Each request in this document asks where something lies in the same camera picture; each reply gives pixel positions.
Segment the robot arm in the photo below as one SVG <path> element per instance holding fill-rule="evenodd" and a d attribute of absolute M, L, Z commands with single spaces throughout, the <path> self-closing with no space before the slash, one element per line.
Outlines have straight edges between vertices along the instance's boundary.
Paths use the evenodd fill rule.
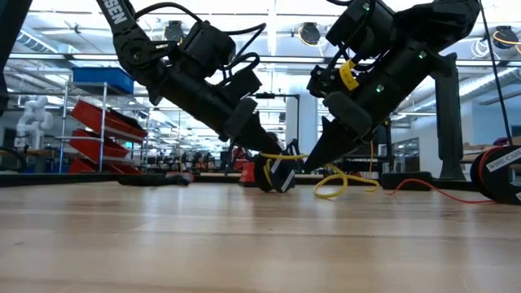
<path fill-rule="evenodd" d="M 247 30 L 222 32 L 176 3 L 159 3 L 136 13 L 126 0 L 96 1 L 111 26 L 121 66 L 146 86 L 151 103 L 157 105 L 165 97 L 213 129 L 223 142 L 231 138 L 253 150 L 281 151 L 261 127 L 258 113 L 254 114 L 256 102 L 244 98 L 261 86 L 252 70 L 260 58 L 254 53 L 234 58 L 235 43 L 230 35 Z M 181 44 L 153 42 L 137 24 L 138 17 L 162 7 L 179 8 L 197 19 Z M 220 84 L 211 85 L 204 80 L 217 69 L 231 69 L 246 58 L 254 60 Z"/>
<path fill-rule="evenodd" d="M 346 4 L 326 35 L 339 53 L 327 68 L 316 66 L 311 72 L 308 90 L 324 98 L 335 119 L 322 118 L 323 134 L 306 171 L 369 143 L 425 77 L 449 70 L 439 52 L 468 36 L 479 14 L 478 0 L 435 0 L 398 13 L 382 0 Z M 356 55 L 349 58 L 347 49 Z M 335 68 L 341 55 L 346 62 Z M 358 64 L 371 57 L 376 58 L 371 65 Z"/>

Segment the blue container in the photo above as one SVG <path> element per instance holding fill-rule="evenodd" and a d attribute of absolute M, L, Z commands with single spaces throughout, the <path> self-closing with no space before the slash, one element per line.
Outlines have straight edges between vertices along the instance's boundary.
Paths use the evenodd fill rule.
<path fill-rule="evenodd" d="M 104 83 L 109 94 L 134 93 L 134 79 L 121 68 L 73 68 L 72 83 L 91 94 L 103 94 Z"/>

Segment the wooden table surface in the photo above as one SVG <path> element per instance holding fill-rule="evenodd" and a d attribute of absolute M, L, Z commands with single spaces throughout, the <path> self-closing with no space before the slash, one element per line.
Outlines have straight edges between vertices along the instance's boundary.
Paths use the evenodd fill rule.
<path fill-rule="evenodd" d="M 0 292 L 519 293 L 521 207 L 360 187 L 4 188 Z"/>

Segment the ceiling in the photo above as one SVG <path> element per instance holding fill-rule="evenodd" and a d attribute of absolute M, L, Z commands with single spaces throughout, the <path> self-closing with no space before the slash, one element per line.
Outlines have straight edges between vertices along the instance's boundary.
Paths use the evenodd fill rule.
<path fill-rule="evenodd" d="M 143 9 L 153 3 L 160 1 L 133 0 L 131 1 L 137 10 Z M 427 3 L 425 0 L 387 0 L 385 1 L 393 10 L 400 11 L 407 9 L 415 4 Z M 267 23 L 267 29 L 256 40 L 247 51 L 255 51 L 259 55 L 273 56 L 305 56 L 321 57 L 332 56 L 336 49 L 331 47 L 325 39 L 321 40 L 319 46 L 306 46 L 298 37 L 298 28 L 304 22 L 314 22 L 322 35 L 325 36 L 327 30 L 338 19 L 344 11 L 344 7 L 338 7 L 328 3 L 326 0 L 181 0 L 176 1 L 203 20 L 208 20 L 212 25 L 221 30 L 236 30 L 249 28 L 251 26 Z M 519 18 L 519 0 L 483 0 L 488 22 L 491 28 L 498 25 L 510 25 L 519 35 L 521 33 L 521 19 Z M 150 15 L 143 16 L 139 25 L 147 32 L 152 39 L 161 39 L 163 28 L 170 20 L 180 20 L 184 30 L 188 31 L 194 21 L 181 11 L 173 8 L 164 8 L 154 11 Z M 31 10 L 24 23 L 24 30 L 32 36 L 45 42 L 49 47 L 59 52 L 81 52 L 86 54 L 113 54 L 112 34 L 109 30 L 107 21 L 104 19 L 99 5 L 95 0 L 84 1 L 65 1 L 65 0 L 34 0 Z M 484 26 L 479 18 L 471 35 L 462 42 L 448 48 L 442 54 L 457 52 L 459 59 L 489 59 L 489 55 L 479 57 L 476 55 L 477 39 L 484 34 Z M 238 47 L 243 45 L 251 35 L 234 37 Z M 30 50 L 16 44 L 14 52 L 29 52 Z M 520 60 L 521 55 L 515 48 L 509 50 L 497 50 L 497 56 L 502 60 Z M 37 72 L 54 82 L 64 84 L 69 77 L 69 71 L 62 69 L 59 64 L 43 62 L 20 62 L 10 61 L 10 65 L 24 66 L 29 70 Z M 85 63 L 84 65 L 98 66 L 119 66 L 116 62 L 97 62 Z M 312 64 L 262 64 L 258 69 L 257 75 L 263 83 L 260 91 L 294 94 L 290 92 L 290 75 L 308 75 L 313 68 Z M 490 74 L 490 68 L 472 68 L 460 71 L 462 79 L 478 77 Z M 219 81 L 221 77 L 208 79 L 209 81 Z M 11 86 L 17 90 L 32 89 L 32 87 L 48 88 L 52 87 L 38 79 L 24 76 L 13 77 Z M 144 88 L 137 86 L 136 91 L 144 93 Z M 138 103 L 144 106 L 151 106 L 146 98 L 136 98 Z M 284 126 L 278 121 L 280 112 L 285 111 L 285 103 L 282 98 L 275 100 L 261 100 L 259 108 L 266 111 L 261 112 L 261 122 L 264 127 L 280 133 L 283 137 Z M 118 106 L 118 101 L 109 102 Z M 183 136 L 196 137 L 200 139 L 200 144 L 212 145 L 214 149 L 219 149 L 221 143 L 217 140 L 217 135 L 197 120 L 193 119 L 184 112 L 176 109 L 171 102 L 164 100 L 160 107 L 168 108 L 161 114 L 154 114 L 157 120 L 168 120 L 175 122 L 182 129 L 186 129 Z M 166 124 L 161 121 L 157 128 L 162 131 L 162 136 L 172 137 L 181 136 L 179 133 L 166 133 Z"/>

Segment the metal shelving rack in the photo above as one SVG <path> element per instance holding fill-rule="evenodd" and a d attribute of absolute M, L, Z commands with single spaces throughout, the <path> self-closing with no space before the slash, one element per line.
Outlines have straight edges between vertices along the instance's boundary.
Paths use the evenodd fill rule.
<path fill-rule="evenodd" d="M 102 172 L 103 171 L 103 164 L 104 163 L 117 163 L 117 164 L 133 164 L 135 163 L 134 160 L 127 160 L 127 159 L 122 159 L 122 158 L 114 158 L 114 157 L 107 157 L 107 156 L 103 156 L 103 146 L 104 146 L 104 143 L 105 143 L 105 131 L 108 130 L 109 132 L 112 132 L 112 133 L 120 133 L 121 135 L 123 136 L 126 136 L 126 137 L 129 137 L 129 138 L 138 138 L 138 137 L 135 137 L 133 136 L 132 134 L 129 134 L 129 133 L 123 133 L 117 129 L 112 129 L 112 128 L 108 128 L 105 126 L 105 118 L 106 118 L 106 110 L 107 110 L 107 96 L 108 96 L 108 91 L 111 90 L 112 92 L 116 92 L 116 93 L 120 93 L 121 97 L 129 97 L 128 94 L 122 94 L 118 89 L 114 88 L 114 87 L 111 87 L 107 82 L 104 82 L 102 84 L 99 84 L 99 83 L 76 83 L 75 85 L 84 85 L 84 86 L 90 86 L 90 87 L 103 87 L 103 99 L 102 99 L 102 119 L 101 119 L 101 131 L 100 131 L 100 138 L 83 138 L 83 137 L 66 137 L 65 136 L 65 125 L 67 123 L 67 101 L 68 101 L 68 95 L 69 95 L 69 88 L 70 88 L 70 83 L 67 83 L 66 86 L 65 86 L 65 90 L 64 90 L 64 95 L 63 95 L 63 112 L 62 112 L 62 134 L 60 137 L 57 137 L 56 139 L 59 139 L 61 142 L 60 142 L 60 148 L 59 148 L 59 173 L 63 173 L 63 150 L 64 150 L 64 147 L 65 147 L 65 143 L 66 142 L 69 142 L 70 140 L 74 139 L 74 140 L 90 140 L 90 141 L 98 141 L 100 144 L 99 144 L 99 172 Z M 149 130 L 149 125 L 148 125 L 148 122 L 149 122 L 149 115 L 150 115 L 150 110 L 147 109 L 147 126 L 146 126 L 146 131 L 148 132 Z M 148 136 L 142 140 L 142 147 L 141 147 L 141 152 L 143 150 L 143 148 L 145 148 L 145 158 L 148 156 Z M 85 157 L 86 159 L 89 159 L 86 155 L 83 155 L 82 153 L 80 153 L 83 157 Z"/>

